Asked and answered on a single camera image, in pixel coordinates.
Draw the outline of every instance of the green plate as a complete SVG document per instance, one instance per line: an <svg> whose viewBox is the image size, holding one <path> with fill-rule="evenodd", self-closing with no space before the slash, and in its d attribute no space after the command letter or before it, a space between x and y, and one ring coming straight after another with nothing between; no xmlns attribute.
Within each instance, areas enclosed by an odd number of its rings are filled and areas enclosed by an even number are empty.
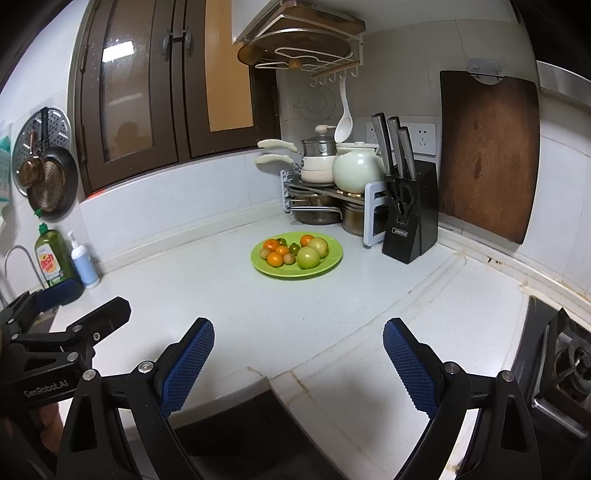
<svg viewBox="0 0 591 480"><path fill-rule="evenodd" d="M302 270L300 267L297 266L297 262L293 265L283 265L282 267L275 268L270 266L265 260L263 260L259 252L262 249L262 245L265 243L266 240L269 238L285 238L287 242L287 246L289 247L291 244L300 244L300 238L302 235L312 235L312 236L319 236L324 238L329 244L329 254L320 260L320 265L318 267L309 268L307 270ZM333 268L337 263L339 263L340 259L343 257L343 247L341 244L328 235L322 235L321 233L317 232L286 232L286 233L279 233L278 235L273 235L268 238L265 238L261 243L259 243L255 248L252 249L251 252L251 261L254 267L263 272L267 275L271 275L273 277L280 277L280 278L307 278L313 277L314 275L318 275L320 273L326 272Z"/></svg>

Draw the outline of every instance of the pot lid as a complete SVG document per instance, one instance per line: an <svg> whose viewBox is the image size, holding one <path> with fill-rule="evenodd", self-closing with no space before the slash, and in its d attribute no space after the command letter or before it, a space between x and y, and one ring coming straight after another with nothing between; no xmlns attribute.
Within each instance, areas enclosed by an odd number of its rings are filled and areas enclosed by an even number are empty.
<svg viewBox="0 0 591 480"><path fill-rule="evenodd" d="M375 143L355 142L355 143L337 143L336 148L378 148L379 145Z"/></svg>
<svg viewBox="0 0 591 480"><path fill-rule="evenodd" d="M331 125L318 125L316 127L316 133L320 134L319 137L311 137L302 140L302 144L308 143L335 143L334 137L330 137L327 135L328 130L331 128L336 128Z"/></svg>

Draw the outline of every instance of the screw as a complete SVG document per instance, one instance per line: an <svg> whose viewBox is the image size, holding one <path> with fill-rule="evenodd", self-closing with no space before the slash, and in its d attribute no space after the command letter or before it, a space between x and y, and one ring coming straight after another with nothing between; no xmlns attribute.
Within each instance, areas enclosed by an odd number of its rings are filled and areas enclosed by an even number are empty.
<svg viewBox="0 0 591 480"><path fill-rule="evenodd" d="M92 380L94 377L96 376L96 371L94 371L93 369L87 370L86 372L84 372L84 374L82 375L82 378L84 378L84 380L86 380L87 382Z"/></svg>
<svg viewBox="0 0 591 480"><path fill-rule="evenodd" d="M455 375L457 373L459 373L460 371L460 366L457 363L454 362L446 362L443 365L443 368L445 369L445 371L451 375Z"/></svg>
<svg viewBox="0 0 591 480"><path fill-rule="evenodd" d="M146 374L148 372L151 372L153 368L154 364L152 362L141 362L138 367L138 370L143 374Z"/></svg>
<svg viewBox="0 0 591 480"><path fill-rule="evenodd" d="M515 379L515 375L513 375L513 372L509 372L508 370L503 370L501 372L501 377L506 382L513 382L513 380Z"/></svg>

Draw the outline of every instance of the orange cherry tomato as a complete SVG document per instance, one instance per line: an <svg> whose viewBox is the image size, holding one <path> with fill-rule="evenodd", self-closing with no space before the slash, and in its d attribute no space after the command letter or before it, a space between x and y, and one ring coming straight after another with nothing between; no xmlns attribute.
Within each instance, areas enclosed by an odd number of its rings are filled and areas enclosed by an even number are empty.
<svg viewBox="0 0 591 480"><path fill-rule="evenodd" d="M278 246L279 246L279 242L277 240L275 240L274 238L270 238L269 240L266 240L264 244L262 244L263 248L266 248L267 250L271 250L272 252L277 250Z"/></svg>
<svg viewBox="0 0 591 480"><path fill-rule="evenodd" d="M279 268L283 265L283 257L277 252L271 252L267 257L267 263L275 268Z"/></svg>
<svg viewBox="0 0 591 480"><path fill-rule="evenodd" d="M312 235L302 235L302 237L300 238L300 245L302 247L307 247L310 243L310 240L312 240L313 238L314 237Z"/></svg>
<svg viewBox="0 0 591 480"><path fill-rule="evenodd" d="M280 245L279 247L277 247L277 250L275 250L275 253L280 254L282 257L286 256L289 252L290 249L284 247L283 245Z"/></svg>

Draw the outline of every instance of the wooden cabinet door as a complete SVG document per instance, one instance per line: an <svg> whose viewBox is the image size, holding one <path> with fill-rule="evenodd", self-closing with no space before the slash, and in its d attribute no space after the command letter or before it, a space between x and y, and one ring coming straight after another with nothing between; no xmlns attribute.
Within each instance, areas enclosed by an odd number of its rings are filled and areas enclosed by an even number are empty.
<svg viewBox="0 0 591 480"><path fill-rule="evenodd" d="M185 36L183 48L189 157L255 147L278 136L275 71L239 62L232 0L187 1L184 29L192 37L189 45Z"/></svg>
<svg viewBox="0 0 591 480"><path fill-rule="evenodd" d="M91 192L178 162L163 52L173 9L174 0L103 0L96 10L80 94Z"/></svg>

